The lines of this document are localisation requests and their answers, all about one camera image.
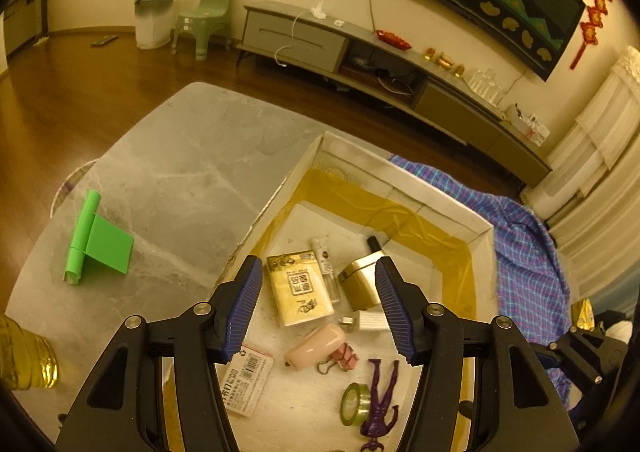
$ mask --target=marble table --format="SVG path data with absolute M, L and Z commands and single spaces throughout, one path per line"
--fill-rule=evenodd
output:
M 179 315 L 206 300 L 227 257 L 313 139 L 337 132 L 278 106 L 191 84 L 122 137 L 56 212 L 28 257 L 6 313 L 53 344 L 60 382 L 15 395 L 53 441 L 116 329 L 131 314 Z M 78 286 L 62 281 L 86 192 L 98 213 L 134 236 L 129 273 L 90 260 Z

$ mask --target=cardboard box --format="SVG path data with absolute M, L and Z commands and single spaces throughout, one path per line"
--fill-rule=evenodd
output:
M 497 315 L 494 233 L 490 223 L 419 178 L 353 143 L 325 133 L 316 139 L 281 183 L 229 258 L 220 281 L 231 280 L 247 255 L 263 262 L 270 255 L 310 248 L 312 237 L 326 237 L 336 273 L 369 253 L 366 238 L 376 235 L 408 282 L 427 299 L 441 302 L 463 318 L 491 321 Z M 380 439 L 398 446 L 421 368 L 398 355 L 389 332 L 355 332 L 348 342 L 360 357 L 354 371 L 333 368 L 326 376 L 314 368 L 295 372 L 284 353 L 313 329 L 351 313 L 347 299 L 321 320 L 281 328 L 268 277 L 265 279 L 246 341 L 275 358 L 260 402 L 250 419 L 229 413 L 238 445 L 246 452 L 285 450 L 359 450 L 366 442 L 359 428 L 345 427 L 340 399 L 351 382 L 370 385 L 368 358 L 382 358 L 380 391 L 393 360 L 400 360 L 392 405 L 399 421 Z M 222 378 L 225 366 L 219 366 Z M 465 359 L 462 398 L 472 399 L 472 360 Z M 468 421 L 459 418 L 454 450 L 464 450 Z

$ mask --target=white cable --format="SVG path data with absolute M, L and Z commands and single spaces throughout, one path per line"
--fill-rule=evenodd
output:
M 293 20 L 293 24 L 291 25 L 291 40 L 295 40 L 295 38 L 293 37 L 293 29 L 296 27 L 296 21 L 300 18 L 301 15 L 303 15 L 304 13 L 311 13 L 309 10 L 305 10 L 304 12 L 300 12 L 298 14 L 298 16 Z M 278 48 L 276 50 L 276 53 L 273 54 L 273 59 L 276 61 L 276 64 L 280 67 L 287 67 L 287 65 L 284 62 L 280 62 L 278 60 L 278 53 L 280 51 L 282 51 L 283 49 L 286 49 L 288 47 L 293 47 L 293 44 L 289 44 L 288 46 L 282 46 L 281 48 Z
M 402 80 L 399 80 L 399 79 L 397 79 L 397 78 L 394 78 L 393 80 L 391 80 L 391 82 L 392 82 L 392 83 L 393 83 L 393 82 L 396 82 L 396 81 L 397 81 L 397 82 L 401 82 L 401 83 L 403 83 L 405 86 L 407 86 L 409 89 L 411 89 L 411 86 L 410 86 L 409 84 L 406 84 L 406 83 L 402 82 Z M 395 94 L 395 95 L 402 95 L 402 96 L 413 96 L 413 95 L 414 95 L 414 94 L 413 94 L 413 92 L 408 93 L 408 92 L 406 92 L 406 91 L 397 91 L 397 90 L 395 90 L 395 89 L 392 89 L 392 88 L 390 88 L 390 87 L 387 87 L 387 86 L 386 86 L 386 84 L 382 81 L 382 79 L 381 79 L 380 77 L 378 77 L 378 83 L 379 83 L 382 87 L 384 87 L 387 91 L 389 91 L 390 93 L 393 93 L 393 94 Z

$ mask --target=white flower pot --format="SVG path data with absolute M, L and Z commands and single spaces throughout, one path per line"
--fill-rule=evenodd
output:
M 140 0 L 134 6 L 138 47 L 155 49 L 168 44 L 174 25 L 174 0 Z

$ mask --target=yellow oil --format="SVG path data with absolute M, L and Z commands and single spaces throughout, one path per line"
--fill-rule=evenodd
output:
M 58 360 L 49 342 L 0 315 L 0 379 L 11 390 L 53 387 Z

